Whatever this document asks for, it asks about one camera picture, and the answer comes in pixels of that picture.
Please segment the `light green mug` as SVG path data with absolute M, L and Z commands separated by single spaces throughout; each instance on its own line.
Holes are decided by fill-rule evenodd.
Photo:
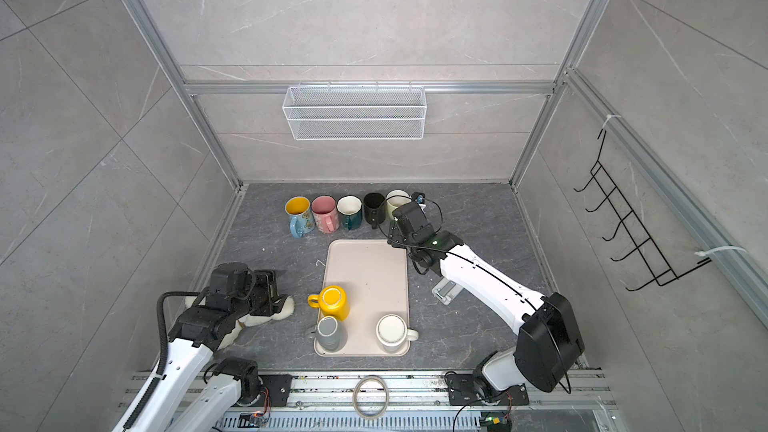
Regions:
M 411 196 L 406 191 L 399 189 L 390 191 L 385 198 L 385 210 L 387 218 L 392 220 L 394 211 L 400 206 L 408 204 L 410 201 Z

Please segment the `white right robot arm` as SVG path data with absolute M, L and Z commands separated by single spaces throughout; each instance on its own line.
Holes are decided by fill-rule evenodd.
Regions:
M 585 344 L 566 297 L 557 292 L 546 296 L 514 281 L 455 234 L 435 229 L 416 202 L 394 210 L 387 242 L 404 249 L 417 266 L 470 292 L 516 335 L 514 347 L 490 354 L 473 371 L 479 401 L 496 401 L 525 384 L 547 393 L 557 386 L 571 391 L 569 370 Z

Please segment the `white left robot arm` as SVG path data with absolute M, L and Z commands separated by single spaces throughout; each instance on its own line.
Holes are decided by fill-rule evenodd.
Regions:
M 200 291 L 169 291 L 156 303 L 160 353 L 115 425 L 116 431 L 213 431 L 232 406 L 270 407 L 269 388 L 252 359 L 211 361 L 239 326 L 284 318 L 292 298 L 276 272 L 241 262 L 214 268 Z

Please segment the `pink ghost pattern mug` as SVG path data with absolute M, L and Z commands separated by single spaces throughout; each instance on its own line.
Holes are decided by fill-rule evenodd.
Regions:
M 316 228 L 321 233 L 331 234 L 339 228 L 340 221 L 333 197 L 323 195 L 315 198 L 311 203 L 311 211 Z

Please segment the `blue butterfly mug yellow inside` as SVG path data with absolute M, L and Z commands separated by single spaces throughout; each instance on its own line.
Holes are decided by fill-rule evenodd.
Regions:
M 285 212 L 290 217 L 289 229 L 294 238 L 300 239 L 315 229 L 314 216 L 308 198 L 292 197 L 285 204 Z

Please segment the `black mug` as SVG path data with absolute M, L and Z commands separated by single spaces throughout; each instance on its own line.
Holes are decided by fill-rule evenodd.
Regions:
M 386 221 L 386 198 L 378 192 L 371 192 L 363 198 L 363 216 L 372 229 L 377 229 Z

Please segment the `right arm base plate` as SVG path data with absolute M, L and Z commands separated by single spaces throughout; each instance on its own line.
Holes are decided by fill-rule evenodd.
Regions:
M 514 385 L 503 392 L 481 386 L 471 374 L 448 371 L 443 375 L 452 406 L 527 406 L 530 404 L 525 384 Z

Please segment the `dark green mug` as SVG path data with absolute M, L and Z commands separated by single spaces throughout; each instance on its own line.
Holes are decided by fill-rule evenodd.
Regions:
M 348 195 L 340 198 L 337 202 L 337 211 L 342 229 L 351 231 L 361 227 L 363 204 L 358 197 Z

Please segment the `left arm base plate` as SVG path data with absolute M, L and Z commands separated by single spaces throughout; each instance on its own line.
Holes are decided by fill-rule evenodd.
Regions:
M 285 407 L 291 391 L 293 376 L 267 374 L 240 380 L 241 391 L 235 405 L 238 407 Z

